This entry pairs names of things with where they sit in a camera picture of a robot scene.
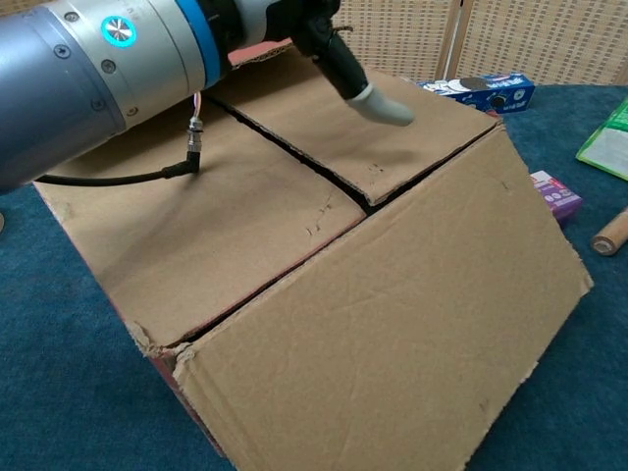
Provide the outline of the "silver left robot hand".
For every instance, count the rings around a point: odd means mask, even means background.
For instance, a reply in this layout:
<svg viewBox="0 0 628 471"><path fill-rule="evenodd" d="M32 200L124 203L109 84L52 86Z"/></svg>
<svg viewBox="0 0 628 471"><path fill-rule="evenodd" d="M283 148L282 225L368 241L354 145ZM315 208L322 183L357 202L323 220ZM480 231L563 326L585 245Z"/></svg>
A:
<svg viewBox="0 0 628 471"><path fill-rule="evenodd" d="M367 79L333 26L339 1L199 1L197 6L217 52L217 75L209 78L210 84L233 68L230 53L288 39L366 120L398 127L413 122L414 113L408 107L386 97Z"/></svg>

